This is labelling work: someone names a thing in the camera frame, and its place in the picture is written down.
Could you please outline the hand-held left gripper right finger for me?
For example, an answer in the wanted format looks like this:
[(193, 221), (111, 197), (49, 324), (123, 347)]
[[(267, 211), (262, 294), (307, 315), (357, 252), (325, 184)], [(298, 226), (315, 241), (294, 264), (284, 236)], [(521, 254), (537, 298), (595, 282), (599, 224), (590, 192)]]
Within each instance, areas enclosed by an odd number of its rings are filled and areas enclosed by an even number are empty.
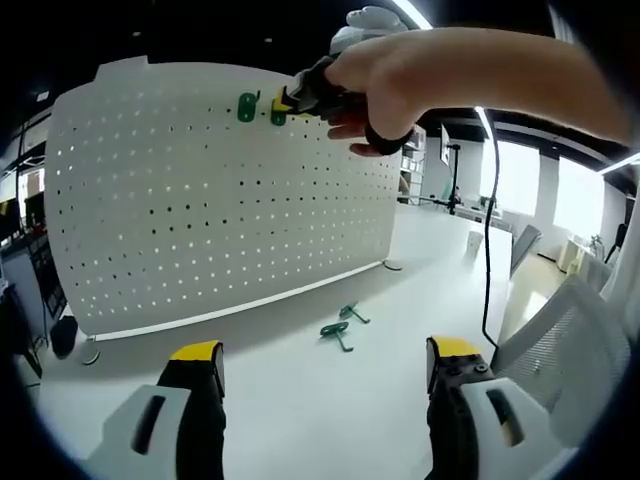
[(429, 479), (531, 479), (555, 457), (547, 411), (464, 339), (426, 340)]

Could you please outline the person's right hand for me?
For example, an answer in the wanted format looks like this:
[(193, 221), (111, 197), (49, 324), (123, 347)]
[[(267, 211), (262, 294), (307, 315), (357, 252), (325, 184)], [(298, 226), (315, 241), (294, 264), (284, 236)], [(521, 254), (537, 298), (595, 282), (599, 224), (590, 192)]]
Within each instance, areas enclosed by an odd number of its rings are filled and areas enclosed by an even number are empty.
[(413, 30), (360, 42), (347, 48), (324, 70), (334, 87), (362, 94), (365, 105), (329, 121), (332, 140), (364, 138), (368, 131), (387, 142), (405, 137), (426, 111), (410, 83), (412, 68), (429, 56), (436, 29)]

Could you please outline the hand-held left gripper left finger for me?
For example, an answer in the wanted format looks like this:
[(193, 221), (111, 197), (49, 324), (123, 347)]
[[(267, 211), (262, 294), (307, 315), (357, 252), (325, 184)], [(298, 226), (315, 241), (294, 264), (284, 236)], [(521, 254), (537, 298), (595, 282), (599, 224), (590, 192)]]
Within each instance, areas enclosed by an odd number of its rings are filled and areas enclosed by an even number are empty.
[(86, 469), (96, 479), (222, 479), (224, 397), (223, 343), (180, 348), (107, 418)]

